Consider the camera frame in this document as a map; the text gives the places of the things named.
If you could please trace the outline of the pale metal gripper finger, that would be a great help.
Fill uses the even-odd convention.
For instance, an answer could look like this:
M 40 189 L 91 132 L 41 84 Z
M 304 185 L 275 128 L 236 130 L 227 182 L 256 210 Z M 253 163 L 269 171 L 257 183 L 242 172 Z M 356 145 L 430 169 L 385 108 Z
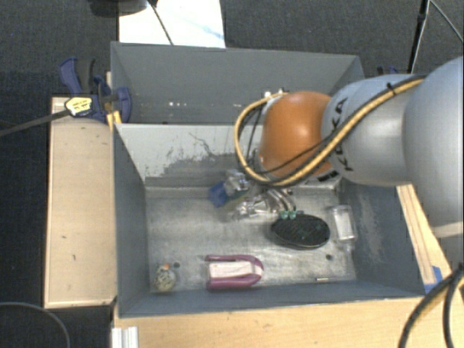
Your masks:
M 235 196 L 248 191 L 250 182 L 245 174 L 237 169 L 225 172 L 225 192 L 228 196 Z
M 232 212 L 233 220 L 263 218 L 270 214 L 268 203 L 264 199 L 243 201 L 237 204 Z

